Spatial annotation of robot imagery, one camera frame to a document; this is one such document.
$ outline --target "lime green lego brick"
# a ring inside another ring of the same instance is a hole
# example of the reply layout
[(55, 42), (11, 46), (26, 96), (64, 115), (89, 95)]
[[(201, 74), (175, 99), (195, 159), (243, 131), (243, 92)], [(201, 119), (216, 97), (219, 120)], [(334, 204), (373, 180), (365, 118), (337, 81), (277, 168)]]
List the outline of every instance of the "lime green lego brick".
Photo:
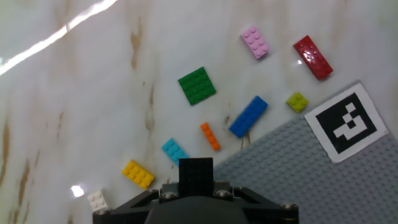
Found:
[(294, 93), (286, 103), (296, 112), (302, 111), (308, 104), (308, 100), (301, 93)]
[(216, 89), (203, 67), (180, 78), (178, 82), (191, 105), (195, 105), (216, 94)]

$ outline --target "brown vein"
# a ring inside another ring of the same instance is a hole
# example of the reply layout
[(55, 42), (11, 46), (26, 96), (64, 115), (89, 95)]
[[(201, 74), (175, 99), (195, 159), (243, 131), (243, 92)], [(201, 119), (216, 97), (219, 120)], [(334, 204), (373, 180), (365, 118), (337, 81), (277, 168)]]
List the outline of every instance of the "brown vein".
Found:
[(0, 173), (0, 186), (6, 175), (7, 160), (10, 150), (10, 128), (8, 126), (8, 121), (4, 125), (4, 131), (2, 133), (2, 167)]
[(29, 214), (29, 204), (30, 204), (30, 202), (27, 202), (27, 205), (26, 205), (26, 213), (25, 213), (24, 221), (22, 222), (22, 224), (25, 224), (25, 222), (26, 222), (26, 220), (27, 220), (27, 216), (28, 216), (28, 214)]
[(61, 125), (62, 125), (62, 116), (63, 116), (63, 111), (62, 111), (62, 113), (60, 114), (60, 122), (59, 122), (59, 124), (58, 124), (57, 138), (60, 137), (60, 130), (61, 130)]
[(18, 223), (19, 209), (14, 211), (14, 224)]
[(73, 215), (70, 215), (68, 218), (68, 224), (73, 224)]
[(131, 32), (131, 35), (130, 35), (132, 49), (134, 50), (134, 53), (133, 53), (132, 59), (131, 59), (131, 67), (134, 70), (137, 68), (137, 59), (138, 59), (138, 52), (139, 52), (139, 49), (141, 46), (141, 39), (142, 39), (141, 17), (138, 17), (138, 35), (136, 35), (133, 32)]
[(22, 174), (22, 179), (19, 184), (19, 196), (18, 196), (18, 205), (19, 206), (22, 205), (22, 201), (24, 199), (25, 187), (26, 187), (27, 178), (29, 176), (29, 172), (30, 172), (29, 160), (27, 159), (26, 163), (25, 163), (25, 170), (24, 170), (24, 173)]
[(35, 168), (37, 167), (37, 163), (39, 162), (39, 156), (40, 156), (40, 149), (39, 149), (39, 151), (37, 152), (37, 155), (36, 155)]

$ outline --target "blue lego brick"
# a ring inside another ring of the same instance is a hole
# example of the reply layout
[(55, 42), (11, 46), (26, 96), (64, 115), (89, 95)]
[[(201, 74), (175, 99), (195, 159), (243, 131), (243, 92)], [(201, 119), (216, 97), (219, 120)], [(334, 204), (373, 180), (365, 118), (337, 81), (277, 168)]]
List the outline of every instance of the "blue lego brick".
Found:
[(239, 115), (235, 122), (229, 127), (229, 130), (238, 138), (243, 137), (267, 107), (268, 104), (259, 96), (254, 97), (249, 106), (244, 109), (243, 113), (241, 113), (241, 115)]
[(298, 205), (300, 223), (398, 223), (398, 142), (388, 134), (333, 164), (303, 115), (214, 168), (215, 181)]
[(166, 154), (170, 157), (171, 160), (179, 167), (180, 163), (179, 159), (189, 158), (188, 155), (182, 150), (180, 146), (173, 139), (168, 140), (163, 146), (162, 149)]

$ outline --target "yellow lego brick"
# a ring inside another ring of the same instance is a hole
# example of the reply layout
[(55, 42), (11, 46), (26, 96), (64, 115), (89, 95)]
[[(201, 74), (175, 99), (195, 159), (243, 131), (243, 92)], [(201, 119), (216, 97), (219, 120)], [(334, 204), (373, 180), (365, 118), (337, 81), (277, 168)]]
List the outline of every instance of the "yellow lego brick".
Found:
[(302, 111), (308, 104), (308, 100), (301, 93), (294, 93), (286, 103), (296, 112)]
[(146, 190), (150, 183), (155, 179), (154, 174), (151, 174), (134, 160), (127, 164), (126, 168), (122, 171), (122, 174), (144, 190)]

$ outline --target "table surface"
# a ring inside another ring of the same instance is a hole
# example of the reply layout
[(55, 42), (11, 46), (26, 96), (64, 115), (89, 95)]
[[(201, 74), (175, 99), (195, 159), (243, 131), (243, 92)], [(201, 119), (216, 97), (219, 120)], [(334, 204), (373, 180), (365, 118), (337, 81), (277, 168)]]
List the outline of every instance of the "table surface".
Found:
[[(0, 223), (91, 223), (87, 195), (103, 189), (115, 208), (142, 192), (121, 174), (131, 159), (151, 188), (178, 181), (170, 138), (217, 165), (296, 117), (296, 91), (306, 113), (361, 80), (398, 134), (395, 0), (2, 0), (0, 18)], [(239, 37), (252, 25), (263, 60)], [(305, 35), (334, 69), (324, 82), (292, 47)], [(177, 80), (202, 66), (217, 94), (190, 106)], [(269, 107), (238, 139), (228, 127), (256, 95)]]

